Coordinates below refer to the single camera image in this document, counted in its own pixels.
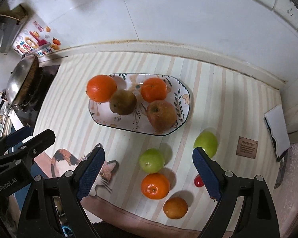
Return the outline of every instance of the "tangerine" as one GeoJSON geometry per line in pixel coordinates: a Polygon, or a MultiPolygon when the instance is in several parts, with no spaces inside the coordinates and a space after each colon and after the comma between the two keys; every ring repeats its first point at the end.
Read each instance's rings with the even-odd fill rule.
{"type": "Polygon", "coordinates": [[[141,95],[148,103],[155,100],[164,100],[167,97],[167,88],[162,79],[150,78],[144,81],[141,87],[141,95]]]}
{"type": "Polygon", "coordinates": [[[168,218],[180,219],[188,212],[188,204],[182,198],[171,198],[163,205],[163,212],[168,218]]]}
{"type": "Polygon", "coordinates": [[[170,191],[169,180],[160,173],[149,174],[141,182],[141,192],[147,198],[160,200],[170,191]]]}
{"type": "Polygon", "coordinates": [[[117,91],[117,84],[108,75],[97,75],[92,77],[86,86],[88,97],[98,103],[108,102],[111,96],[117,91]]]}

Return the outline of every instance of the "colorful sticker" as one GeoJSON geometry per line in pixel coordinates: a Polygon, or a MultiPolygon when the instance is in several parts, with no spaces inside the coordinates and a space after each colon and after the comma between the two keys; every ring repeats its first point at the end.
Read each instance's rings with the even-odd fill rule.
{"type": "Polygon", "coordinates": [[[58,36],[56,31],[35,16],[35,20],[30,20],[20,31],[13,43],[13,49],[21,56],[35,50],[36,55],[40,57],[68,48],[62,45],[58,36]]]}

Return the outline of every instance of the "wok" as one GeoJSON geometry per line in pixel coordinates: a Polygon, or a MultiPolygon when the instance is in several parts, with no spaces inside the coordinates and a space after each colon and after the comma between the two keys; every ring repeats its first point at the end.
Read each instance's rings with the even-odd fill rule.
{"type": "Polygon", "coordinates": [[[27,55],[22,58],[14,68],[8,80],[6,94],[2,97],[3,99],[0,103],[0,110],[5,101],[8,102],[7,115],[13,106],[17,107],[21,105],[28,95],[31,85],[41,72],[42,69],[39,67],[39,60],[35,54],[27,55]]]}

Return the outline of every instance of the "floral plate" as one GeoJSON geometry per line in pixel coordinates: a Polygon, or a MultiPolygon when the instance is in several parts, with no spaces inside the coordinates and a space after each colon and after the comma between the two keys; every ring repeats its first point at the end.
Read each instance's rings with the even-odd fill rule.
{"type": "Polygon", "coordinates": [[[188,89],[177,78],[168,75],[157,74],[136,74],[136,73],[115,73],[110,75],[117,83],[118,89],[132,91],[137,97],[135,111],[129,115],[118,115],[113,113],[108,103],[97,103],[89,101],[89,112],[93,120],[103,126],[116,129],[139,132],[155,136],[166,136],[182,126],[188,118],[190,111],[190,93],[188,89]],[[158,77],[168,87],[168,94],[165,101],[174,105],[178,118],[174,125],[164,132],[157,132],[147,118],[148,102],[144,101],[140,94],[142,83],[149,78],[158,77]]]}

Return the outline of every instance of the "striped tablecloth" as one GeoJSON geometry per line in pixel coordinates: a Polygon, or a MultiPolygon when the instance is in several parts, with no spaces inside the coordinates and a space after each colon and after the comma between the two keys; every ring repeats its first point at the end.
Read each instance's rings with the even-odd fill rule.
{"type": "MultiPolygon", "coordinates": [[[[219,147],[213,160],[237,176],[262,175],[272,192],[279,164],[263,115],[280,103],[278,90],[201,61],[144,53],[81,54],[70,56],[61,64],[42,105],[34,135],[45,129],[55,132],[55,144],[46,150],[49,157],[58,149],[67,149],[81,158],[101,143],[106,161],[119,162],[119,170],[110,183],[112,193],[100,188],[96,197],[89,196],[83,201],[90,212],[127,230],[132,228],[144,237],[161,234],[171,237],[163,230],[168,230],[172,237],[196,237],[216,203],[205,187],[197,188],[193,184],[197,175],[192,163],[195,138],[204,129],[215,130],[219,147]],[[185,83],[191,92],[191,110],[184,126],[171,135],[158,137],[96,124],[88,111],[86,83],[97,74],[124,72],[167,74],[185,83]],[[236,155],[239,136],[258,141],[256,159],[236,155]],[[148,148],[158,148],[167,157],[161,173],[169,178],[172,190],[162,200],[147,199],[140,191],[146,173],[137,161],[148,148]],[[168,219],[162,210],[164,202],[175,193],[189,204],[188,213],[179,220],[168,219]]],[[[239,199],[228,231],[234,230],[241,205],[239,199]]]]}

